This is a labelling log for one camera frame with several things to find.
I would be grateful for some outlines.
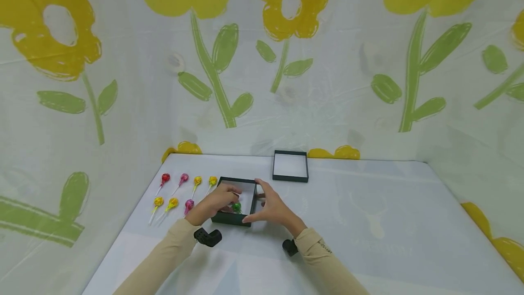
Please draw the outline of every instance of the red lollipop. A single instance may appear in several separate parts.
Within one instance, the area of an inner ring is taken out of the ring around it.
[[[156,192],[156,195],[158,195],[159,192],[161,192],[161,189],[163,187],[163,184],[165,184],[166,182],[168,182],[169,180],[171,179],[171,175],[169,175],[169,173],[165,173],[162,175],[162,182],[161,182],[161,186],[158,188],[158,191]]]

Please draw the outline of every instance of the flower-patterned backdrop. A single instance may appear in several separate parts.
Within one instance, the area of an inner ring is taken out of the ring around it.
[[[428,162],[524,279],[524,0],[0,0],[0,46],[0,289],[77,294],[167,154],[279,148]]]

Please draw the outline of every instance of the right hand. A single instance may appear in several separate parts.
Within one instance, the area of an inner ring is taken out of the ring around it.
[[[307,228],[302,219],[287,207],[268,182],[258,178],[255,179],[255,182],[262,186],[264,194],[261,194],[259,197],[265,197],[266,201],[261,211],[246,216],[242,222],[273,222],[285,226],[295,238],[300,235],[300,233]]]

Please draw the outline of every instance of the green leaf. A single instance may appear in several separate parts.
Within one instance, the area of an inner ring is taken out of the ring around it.
[[[59,112],[79,114],[86,110],[86,101],[67,92],[39,91],[36,94],[41,105]]]
[[[238,96],[237,100],[231,106],[231,113],[234,117],[240,117],[248,112],[253,105],[253,96],[248,92]]]
[[[413,112],[413,121],[420,121],[424,118],[437,114],[446,107],[446,100],[442,97],[431,98]]]
[[[518,101],[524,102],[524,83],[512,85],[512,87],[506,91],[506,95],[517,99]]]
[[[187,72],[180,72],[178,74],[178,81],[182,87],[186,88],[193,96],[201,101],[207,102],[213,94],[213,91],[204,82],[198,80],[195,75]]]
[[[435,67],[438,67],[438,65],[466,39],[471,27],[471,23],[462,23],[450,27],[443,33],[421,59],[420,75],[426,74]]]
[[[103,91],[100,92],[96,105],[99,108],[100,115],[107,115],[107,112],[113,106],[118,95],[118,85],[113,80]]]
[[[62,189],[60,210],[62,220],[74,221],[82,210],[82,205],[89,189],[89,178],[84,172],[74,172],[69,176]]]
[[[238,25],[235,23],[224,25],[213,45],[213,64],[218,73],[222,73],[229,66],[237,45]]]
[[[497,46],[489,45],[486,47],[482,52],[482,59],[484,65],[486,65],[487,69],[493,74],[501,74],[508,69],[506,55],[504,55],[504,52]]]
[[[276,61],[277,56],[267,43],[263,42],[262,40],[257,40],[256,48],[258,53],[261,54],[262,58],[268,63],[273,63]]]
[[[392,78],[384,74],[377,74],[373,77],[371,88],[375,95],[388,104],[393,104],[402,97],[402,89]]]
[[[288,77],[297,77],[304,74],[305,71],[309,70],[311,67],[311,64],[313,64],[313,58],[309,58],[307,60],[303,61],[294,61],[293,63],[289,63],[284,68],[284,75],[287,75]]]

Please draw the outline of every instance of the beige sleeve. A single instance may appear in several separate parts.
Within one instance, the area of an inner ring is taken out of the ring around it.
[[[193,234],[200,228],[191,225],[186,219],[177,220],[169,228],[164,239],[155,246],[113,295],[156,294],[166,278],[189,257],[197,244]]]
[[[369,295],[314,229],[303,230],[295,239],[295,244],[306,264],[320,277],[330,295]]]

